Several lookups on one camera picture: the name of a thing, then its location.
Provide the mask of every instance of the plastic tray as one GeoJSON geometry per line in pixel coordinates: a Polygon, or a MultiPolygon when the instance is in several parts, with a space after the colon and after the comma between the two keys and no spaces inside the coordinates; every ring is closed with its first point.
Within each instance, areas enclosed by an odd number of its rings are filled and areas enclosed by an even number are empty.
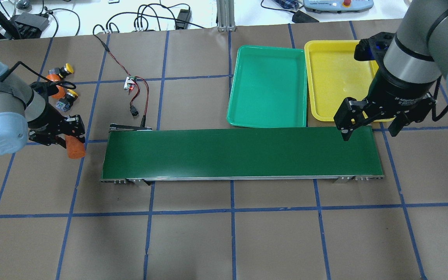
{"type": "Polygon", "coordinates": [[[238,49],[227,121],[250,128],[306,126],[304,51],[241,46],[238,49]]]}
{"type": "MultiPolygon", "coordinates": [[[[305,60],[312,115],[322,122],[333,122],[345,97],[362,100],[368,95],[378,64],[357,61],[354,50],[359,41],[310,41],[305,44],[305,60]]],[[[389,122],[392,119],[379,119],[389,122]]]]}

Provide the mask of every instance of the tiled table surface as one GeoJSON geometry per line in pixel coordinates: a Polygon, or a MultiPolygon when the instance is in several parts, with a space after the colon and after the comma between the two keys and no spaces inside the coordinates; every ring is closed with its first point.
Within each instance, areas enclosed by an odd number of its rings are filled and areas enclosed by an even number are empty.
{"type": "MultiPolygon", "coordinates": [[[[228,129],[236,52],[244,44],[394,32],[400,20],[308,23],[102,36],[148,79],[147,125],[228,129]]],[[[28,145],[0,157],[0,279],[448,279],[448,116],[374,134],[386,179],[98,182],[110,123],[139,125],[125,75],[91,36],[0,42],[0,60],[46,73],[73,64],[87,156],[28,145]]],[[[29,83],[35,77],[17,74],[29,83]]],[[[278,73],[277,77],[287,73],[278,73]]],[[[145,95],[135,101],[144,106],[145,95]]],[[[445,91],[438,103],[448,100],[445,91]]],[[[309,126],[332,126],[311,115],[309,126]]]]}

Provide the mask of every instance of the black metal pole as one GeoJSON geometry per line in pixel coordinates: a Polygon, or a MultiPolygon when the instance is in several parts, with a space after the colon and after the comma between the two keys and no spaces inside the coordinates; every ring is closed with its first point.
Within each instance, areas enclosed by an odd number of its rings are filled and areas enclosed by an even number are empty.
{"type": "Polygon", "coordinates": [[[12,39],[21,39],[20,33],[18,32],[16,27],[11,24],[11,22],[6,18],[6,16],[1,11],[0,11],[0,25],[4,30],[6,30],[11,35],[12,39]]]}

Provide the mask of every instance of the robotic arm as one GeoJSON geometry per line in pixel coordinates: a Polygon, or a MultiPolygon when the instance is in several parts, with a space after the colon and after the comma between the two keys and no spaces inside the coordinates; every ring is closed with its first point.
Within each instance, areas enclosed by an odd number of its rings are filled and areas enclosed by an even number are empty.
{"type": "Polygon", "coordinates": [[[0,155],[19,151],[28,138],[43,145],[59,144],[70,158],[84,156],[85,131],[80,115],[64,117],[47,101],[58,92],[60,82],[28,85],[13,73],[19,64],[8,69],[0,62],[0,155]]]}
{"type": "Polygon", "coordinates": [[[448,0],[414,0],[396,34],[361,40],[354,58],[376,60],[379,69],[366,98],[345,98],[334,116],[345,141],[376,119],[395,117],[392,136],[423,121],[434,110],[435,97],[429,93],[434,81],[443,75],[448,87],[448,0]]]}

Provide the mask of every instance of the light blue controller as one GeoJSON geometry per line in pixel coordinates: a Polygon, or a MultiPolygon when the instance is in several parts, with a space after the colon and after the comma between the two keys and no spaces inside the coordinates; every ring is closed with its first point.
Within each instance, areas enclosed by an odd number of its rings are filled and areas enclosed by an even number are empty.
{"type": "Polygon", "coordinates": [[[367,11],[374,5],[373,0],[352,0],[349,5],[344,5],[343,2],[343,0],[305,0],[304,5],[307,11],[334,12],[337,14],[347,11],[367,11]]]}

